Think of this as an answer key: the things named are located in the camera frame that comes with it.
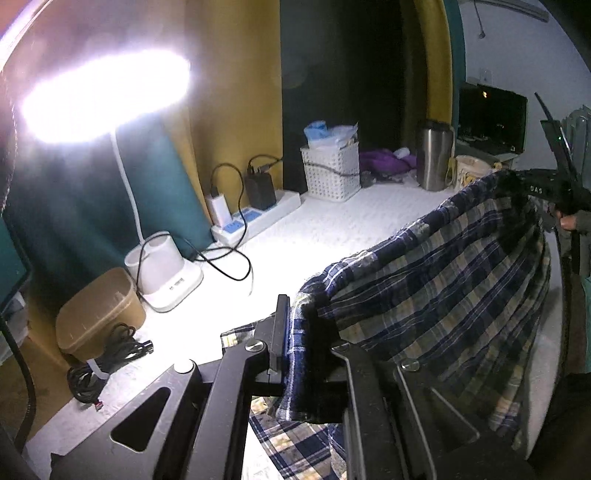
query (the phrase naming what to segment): stainless steel thermos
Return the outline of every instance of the stainless steel thermos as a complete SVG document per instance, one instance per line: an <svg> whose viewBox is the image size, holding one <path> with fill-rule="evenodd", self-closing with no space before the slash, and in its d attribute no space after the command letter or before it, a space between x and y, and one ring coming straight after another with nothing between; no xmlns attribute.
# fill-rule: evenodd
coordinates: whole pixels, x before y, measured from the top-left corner
<svg viewBox="0 0 591 480"><path fill-rule="evenodd" d="M417 181L421 187L438 192L446 187L446 173L455 142L451 125L426 120L417 128Z"/></svg>

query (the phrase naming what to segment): wall outlet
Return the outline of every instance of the wall outlet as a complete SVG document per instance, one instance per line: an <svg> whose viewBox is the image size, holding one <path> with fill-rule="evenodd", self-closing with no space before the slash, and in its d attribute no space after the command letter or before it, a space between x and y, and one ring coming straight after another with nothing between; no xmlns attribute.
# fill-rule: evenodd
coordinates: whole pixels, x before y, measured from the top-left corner
<svg viewBox="0 0 591 480"><path fill-rule="evenodd" d="M480 76L480 83L483 85L492 85L492 72L488 69L478 70Z"/></svg>

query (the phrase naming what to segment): black cable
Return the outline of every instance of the black cable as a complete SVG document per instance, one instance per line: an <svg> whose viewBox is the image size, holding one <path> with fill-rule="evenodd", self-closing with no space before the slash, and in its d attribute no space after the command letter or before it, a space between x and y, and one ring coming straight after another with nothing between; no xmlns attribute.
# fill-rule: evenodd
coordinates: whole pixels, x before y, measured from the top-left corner
<svg viewBox="0 0 591 480"><path fill-rule="evenodd" d="M183 240L188 246L190 246L195 252L197 252L197 255L202 258L201 260L200 259L197 259L198 262L207 262L214 269L216 269L218 272L220 272L222 275L224 275L225 277L229 278L230 280L243 281L243 280L246 280L248 278L248 275L251 274L251 271L252 271L251 259L248 258L244 253L240 252L240 250L236 250L236 247L214 247L214 248L209 248L207 250L204 250L204 252L213 252L213 251L217 251L217 250L221 250L221 249L229 249L230 251L228 252L228 254L230 254L232 252L236 252L237 254L243 256L246 259L246 261L248 262L248 271L246 272L246 274L242 278L233 277L230 274L224 272L221 268L219 268L216 265L214 265L213 262L215 262L216 260L219 260L220 258L226 257L228 254L224 254L224 255L221 255L221 256L215 257L215 258L208 258L205 255L203 255L202 252L200 252L199 250L197 250L189 240L187 240L186 238L183 238L183 237L179 237L179 238L181 240Z"/></svg>
<svg viewBox="0 0 591 480"><path fill-rule="evenodd" d="M212 190L215 187L214 181L213 181L214 175L222 167L228 167L228 168L235 170L236 173L238 173L238 177L240 177L240 183L242 185L242 188L240 190L240 195L238 196L238 213L240 213L240 218L242 219L242 223L244 223L244 230L242 231L242 236L240 237L240 240L238 241L238 243L236 245L234 245L234 247L228 247L230 249L230 251L228 253L222 255L221 257L217 257L216 260L223 258L223 257L227 257L232 252L237 251L236 249L240 246L240 244L244 240L244 237L246 237L246 229L247 229L246 219L244 218L244 213L242 213L242 206L241 206L242 197L244 196L244 189L245 189L244 177L242 176L242 172L238 169L238 167L236 165L232 165L231 163L227 163L227 162L219 163L218 165L216 165L212 170L212 176L210 178L210 184L212 186Z"/></svg>
<svg viewBox="0 0 591 480"><path fill-rule="evenodd" d="M482 20L480 19L480 13L478 12L478 6L476 5L476 0L474 1L474 10L476 10L476 16L478 17L478 23L480 24L480 35L478 35L478 38L480 38L481 40L486 37L486 34L484 33L484 28L482 27Z"/></svg>
<svg viewBox="0 0 591 480"><path fill-rule="evenodd" d="M238 176L240 177L240 182L242 185L240 195L238 196L238 212L240 213L240 217L242 218L242 221L244 223L244 230L242 232L242 235L241 235L238 243L233 247L213 247L213 248L206 248L205 250L199 251L189 240L187 240L185 237L183 237L181 235L176 235L174 233L165 233L165 232L159 232L159 233L155 233L153 235L150 235L145 240L145 242L142 244L142 247L139 249L138 271L135 276L135 285L136 286L139 286L139 272L141 269L142 262L144 260L144 248L145 248L146 244L148 243L148 241L153 240L154 238L162 237L162 236L170 236L173 239L177 238L179 240L182 240L193 250L193 254L196 257L196 260L198 262L206 262L206 263L210 264L215 270L220 272L225 277L230 278L231 280L243 281L248 278L248 275L250 275L250 273L252 272L251 260L244 253L242 253L242 252L240 252L240 250L238 250L238 246L240 246L240 244L244 240L244 237L246 236L246 229L248 228L248 224L246 222L246 218L244 217L244 213L242 212L242 207L241 207L241 201L242 201L242 197L244 196L244 191L245 191L244 178L242 177L242 173L237 168L237 166L232 165L231 163L220 163L220 164L216 165L215 168L212 170L212 175L210 178L210 184L211 184L212 191L214 191L214 189L217 190L215 187L215 183L214 183L215 172L217 172L217 170L222 167L229 167L229 168L235 170L238 173ZM216 251L220 251L220 250L225 251L225 253L222 255L218 255L214 258L209 258L209 257L205 256L205 253L207 253L207 252L216 252ZM220 260L221 258L227 257L231 253L237 253L238 255L244 257L244 259L248 263L248 270L242 278L233 277L232 275L228 274L227 272L224 272L221 268L219 268L218 266L213 264L213 262L215 262L216 260Z"/></svg>
<svg viewBox="0 0 591 480"><path fill-rule="evenodd" d="M22 453L23 449L25 448L27 438L31 433L33 421L35 420L35 414L37 413L37 395L35 393L35 384L33 383L31 371L29 370L29 367L22 356L21 350L18 347L16 340L12 336L10 328L8 328L8 325L2 315L0 315L0 332L2 332L4 335L4 339L6 340L6 343L12 352L12 356L17 361L17 364L21 369L22 376L25 379L25 385L27 386L27 411L25 412L25 416L22 419L17 436L14 437L14 446L16 447L18 453Z"/></svg>
<svg viewBox="0 0 591 480"><path fill-rule="evenodd" d="M129 362L142 358L154 351L154 345L150 340L138 342L135 338L135 328L124 323L118 323L113 327L105 342L103 354L95 358L96 365L106 374L111 374ZM93 404L97 410L102 407L99 396L108 379L102 380L96 375L88 363L72 367L67 373L67 382L70 391L76 400L81 403Z"/></svg>
<svg viewBox="0 0 591 480"><path fill-rule="evenodd" d="M305 161L304 162L304 165L307 165L309 167L323 168L325 170L328 170L328 171L330 171L332 173L337 174L339 177L359 177L359 173L358 172L357 173L342 173L342 172L339 172L338 170L335 170L335 169L333 169L331 167L327 167L326 165L321 165L319 163L313 163L313 162Z"/></svg>
<svg viewBox="0 0 591 480"><path fill-rule="evenodd" d="M256 160L257 158L269 158L270 160L273 160L273 163L269 163L268 165L266 165L266 167L267 167L267 168L266 168L266 170L268 170L268 169L269 169L269 168L271 168L273 165L276 165L276 164L278 164L278 163L281 161L281 159L280 159L280 158L277 158L275 155L268 155L268 154L266 154L266 153L261 153L261 154L255 155L254 157L252 157L252 158L251 158L251 159L248 161L248 165L246 166L246 171L247 171L249 174L251 174L251 175L252 175L252 174L255 172L255 169L254 169L254 167L252 166L252 162L253 162L254 160Z"/></svg>

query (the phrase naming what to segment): plaid shirt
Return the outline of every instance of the plaid shirt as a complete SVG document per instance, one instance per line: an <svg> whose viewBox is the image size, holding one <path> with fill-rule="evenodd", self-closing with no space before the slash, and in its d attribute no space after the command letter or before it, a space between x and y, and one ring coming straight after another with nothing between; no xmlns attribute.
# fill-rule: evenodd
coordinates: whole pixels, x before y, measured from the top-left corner
<svg viewBox="0 0 591 480"><path fill-rule="evenodd" d="M373 358L417 358L490 428L521 441L523 379L550 278L535 207L503 196L506 171L473 183L381 244L309 279L291 309L284 396L253 403L251 425L282 476L346 478L342 429L315 425L311 322ZM224 347L252 336L222 335Z"/></svg>

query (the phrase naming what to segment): charging cable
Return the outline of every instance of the charging cable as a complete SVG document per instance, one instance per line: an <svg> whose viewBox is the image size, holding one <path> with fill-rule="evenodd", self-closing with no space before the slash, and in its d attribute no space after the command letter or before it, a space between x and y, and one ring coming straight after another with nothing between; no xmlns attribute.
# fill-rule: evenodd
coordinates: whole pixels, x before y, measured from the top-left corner
<svg viewBox="0 0 591 480"><path fill-rule="evenodd" d="M359 172L357 172L357 173L342 173L341 171L335 170L334 168L331 168L331 167L327 167L326 165L321 165L319 163L305 161L304 165L307 165L309 167L323 168L325 170L328 170L329 172L337 174L339 177L359 177Z"/></svg>
<svg viewBox="0 0 591 480"><path fill-rule="evenodd" d="M129 362L142 358L154 351L154 344L138 342L135 328L124 323L113 327L105 342L103 354L91 358L78 367L68 370L66 379L73 397L81 403L92 404L100 410L103 402L99 396L109 381L112 373Z"/></svg>
<svg viewBox="0 0 591 480"><path fill-rule="evenodd" d="M246 222L246 218L244 217L244 213L243 213L242 207L241 207L241 200L242 200L242 197L244 196L244 190L245 190L244 178L242 177L242 173L240 172L240 170L238 170L238 168L235 165L232 165L231 163L220 163L220 164L216 165L216 167L212 171L212 176L210 179L212 197L214 194L216 194L216 197L219 197L219 192L218 192L217 187L215 186L215 183L214 183L214 178L215 178L214 175L218 171L218 169L223 168L223 167L227 167L227 168L231 168L231 169L235 170L238 173L238 176L240 177L240 182L242 184L242 189L240 191L240 195L238 196L238 212L240 213L240 217L242 218L242 221L244 223L244 230L242 232L242 235L241 235L238 243L236 243L236 245L234 245L232 247L222 246L222 247L206 248L205 250L198 250L188 239L186 239L185 237L183 237L181 235L176 235L175 233L166 233L166 232L154 233L154 234L150 235L145 240L145 242L142 244L142 247L139 249L138 271L135 276L136 287L139 286L139 275L140 275L141 268L142 268L142 262L144 260L144 249L145 249L146 245L148 244L148 242L150 240L153 240L154 238L159 238L162 236L170 236L173 240L175 240L175 239L180 240L189 246L189 248L192 250L191 254L187 258L189 261L208 263L209 265L212 266L212 268L214 270L220 272L226 278L229 278L230 280L234 280L234 281L244 281L250 276L251 277L251 289L250 289L249 295L252 293L252 290L254 287L254 270L252 268L252 263L251 263L251 260L244 253L242 253L242 252L240 252L240 250L238 250L238 246L240 246L240 244L244 240L244 237L246 236L246 229L248 228L248 224ZM244 274L241 277L234 277L233 275L222 270L221 268L219 268L215 264L215 262L217 260L227 257L228 255L230 255L232 253L236 253L236 254L240 255L241 257L243 257L246 260L246 263L248 265L248 269L246 271L246 274Z"/></svg>
<svg viewBox="0 0 591 480"><path fill-rule="evenodd" d="M257 168L257 172L258 173L264 173L266 171L268 171L273 165L278 164L281 159L277 158L274 155L268 155L266 153L260 153L258 155L255 155L254 157L252 157L249 161L248 161L248 165L246 167L246 173L248 173L249 175L254 175L255 169L252 166L252 162L255 161L257 158L269 158L272 160L271 163L267 163L265 165L262 165L260 167Z"/></svg>

